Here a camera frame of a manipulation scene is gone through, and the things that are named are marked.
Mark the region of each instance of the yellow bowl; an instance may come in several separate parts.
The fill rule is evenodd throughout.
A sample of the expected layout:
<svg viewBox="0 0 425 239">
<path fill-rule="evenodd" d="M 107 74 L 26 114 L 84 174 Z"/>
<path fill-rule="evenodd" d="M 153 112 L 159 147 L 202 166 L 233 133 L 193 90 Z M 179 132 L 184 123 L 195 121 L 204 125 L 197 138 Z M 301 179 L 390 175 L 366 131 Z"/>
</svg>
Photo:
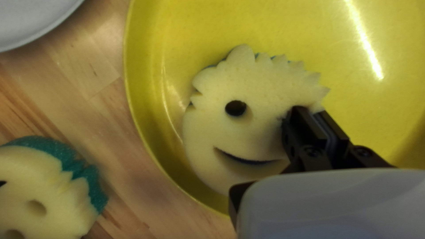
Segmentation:
<svg viewBox="0 0 425 239">
<path fill-rule="evenodd" d="M 164 172 L 226 214 L 227 198 L 191 171 L 180 128 L 192 77 L 247 43 L 320 72 L 324 106 L 354 144 L 425 169 L 424 13 L 417 0 L 133 0 L 124 61 L 134 122 Z"/>
</svg>

